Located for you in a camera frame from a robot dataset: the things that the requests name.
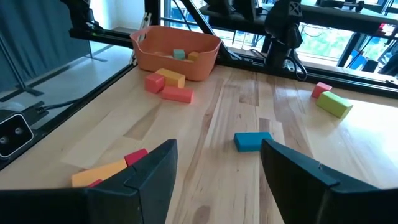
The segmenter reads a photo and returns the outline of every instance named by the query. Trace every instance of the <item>yellow-green block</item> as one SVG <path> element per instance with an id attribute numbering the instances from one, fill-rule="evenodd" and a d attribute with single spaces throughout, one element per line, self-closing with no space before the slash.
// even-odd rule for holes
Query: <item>yellow-green block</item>
<path id="1" fill-rule="evenodd" d="M 317 105 L 338 118 L 346 116 L 353 107 L 353 104 L 348 100 L 330 91 L 324 91 L 319 96 Z"/>

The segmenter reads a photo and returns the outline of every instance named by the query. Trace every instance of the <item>wooden table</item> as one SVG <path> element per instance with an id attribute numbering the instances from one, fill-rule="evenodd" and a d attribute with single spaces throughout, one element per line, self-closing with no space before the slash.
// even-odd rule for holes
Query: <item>wooden table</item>
<path id="1" fill-rule="evenodd" d="M 338 119 L 315 105 L 313 85 L 217 66 L 191 105 L 145 92 L 135 68 L 0 171 L 0 189 L 69 187 L 70 176 L 166 139 L 178 141 L 167 223 L 282 223 L 259 153 L 233 134 L 274 139 L 380 188 L 397 187 L 398 101 L 333 89 L 354 107 Z"/>

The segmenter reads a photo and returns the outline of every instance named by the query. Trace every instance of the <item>red block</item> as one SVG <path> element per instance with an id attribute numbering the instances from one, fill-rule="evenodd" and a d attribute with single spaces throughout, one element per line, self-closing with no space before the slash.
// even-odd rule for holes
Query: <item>red block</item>
<path id="1" fill-rule="evenodd" d="M 315 86 L 315 88 L 312 91 L 311 96 L 318 99 L 318 97 L 323 93 L 324 91 L 329 91 L 331 90 L 331 86 L 324 84 L 322 82 L 318 82 L 318 84 Z"/>
<path id="2" fill-rule="evenodd" d="M 160 92 L 165 85 L 165 78 L 163 75 L 152 73 L 145 77 L 145 90 L 151 93 Z"/>
<path id="3" fill-rule="evenodd" d="M 191 103 L 193 99 L 193 90 L 177 88 L 174 86 L 165 86 L 162 91 L 162 98 L 183 103 Z"/>
<path id="4" fill-rule="evenodd" d="M 91 184 L 89 184 L 88 187 L 95 187 L 95 186 L 97 186 L 100 183 L 102 183 L 102 180 L 98 179 L 98 180 L 92 182 Z"/>
<path id="5" fill-rule="evenodd" d="M 126 161 L 127 166 L 133 165 L 135 162 L 143 158 L 148 154 L 146 149 L 140 149 L 136 152 L 130 153 L 124 156 L 124 160 Z"/>

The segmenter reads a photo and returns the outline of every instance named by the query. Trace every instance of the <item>foam block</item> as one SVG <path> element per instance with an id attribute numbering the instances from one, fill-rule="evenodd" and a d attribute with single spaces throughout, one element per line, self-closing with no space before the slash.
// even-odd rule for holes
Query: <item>foam block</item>
<path id="1" fill-rule="evenodd" d="M 100 183 L 102 183 L 102 180 L 98 179 L 98 180 L 92 182 L 91 184 L 89 184 L 88 187 L 95 187 L 95 186 L 97 186 Z"/>
<path id="2" fill-rule="evenodd" d="M 173 57 L 175 59 L 184 60 L 185 59 L 185 51 L 183 49 L 174 49 Z"/>
<path id="3" fill-rule="evenodd" d="M 191 103 L 193 99 L 193 90 L 187 88 L 177 88 L 174 86 L 165 86 L 161 96 L 162 99 L 166 100 Z"/>
<path id="4" fill-rule="evenodd" d="M 185 75 L 164 68 L 159 69 L 156 73 L 164 76 L 166 86 L 175 86 L 178 88 L 184 88 L 185 86 Z"/>
<path id="5" fill-rule="evenodd" d="M 321 93 L 323 93 L 324 91 L 330 91 L 330 90 L 331 90 L 330 85 L 324 84 L 322 82 L 318 82 L 318 84 L 313 89 L 311 96 L 317 99 L 321 95 Z"/>
<path id="6" fill-rule="evenodd" d="M 188 54 L 188 60 L 195 61 L 198 59 L 199 53 L 198 52 L 191 52 Z"/>
<path id="7" fill-rule="evenodd" d="M 272 139 L 268 132 L 235 133 L 234 142 L 239 152 L 253 152 L 261 150 L 263 139 Z"/>
<path id="8" fill-rule="evenodd" d="M 136 152 L 130 153 L 124 156 L 124 160 L 126 161 L 127 166 L 133 165 L 135 162 L 143 158 L 148 154 L 146 149 L 140 149 Z"/>
<path id="9" fill-rule="evenodd" d="M 151 93 L 160 92 L 165 86 L 165 78 L 163 75 L 152 73 L 145 77 L 145 90 Z"/>
<path id="10" fill-rule="evenodd" d="M 72 176 L 73 187 L 86 187 L 98 179 L 106 180 L 122 171 L 127 167 L 126 161 L 121 159 L 117 162 L 107 164 L 105 166 L 97 167 L 91 170 L 86 170 Z"/>
<path id="11" fill-rule="evenodd" d="M 353 107 L 353 104 L 348 100 L 330 91 L 321 93 L 317 100 L 317 105 L 338 118 L 346 116 Z"/>

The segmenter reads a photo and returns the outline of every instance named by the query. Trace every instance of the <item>orange basket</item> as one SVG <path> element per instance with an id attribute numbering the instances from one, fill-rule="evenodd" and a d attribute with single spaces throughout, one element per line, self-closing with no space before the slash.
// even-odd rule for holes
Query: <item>orange basket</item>
<path id="1" fill-rule="evenodd" d="M 139 36 L 145 39 L 138 42 Z M 130 35 L 138 67 L 156 72 L 166 68 L 185 75 L 193 81 L 205 80 L 214 67 L 221 39 L 209 34 L 162 26 L 149 26 Z M 198 52 L 194 62 L 186 62 L 162 55 L 173 55 L 173 49 L 184 49 L 185 55 Z"/>

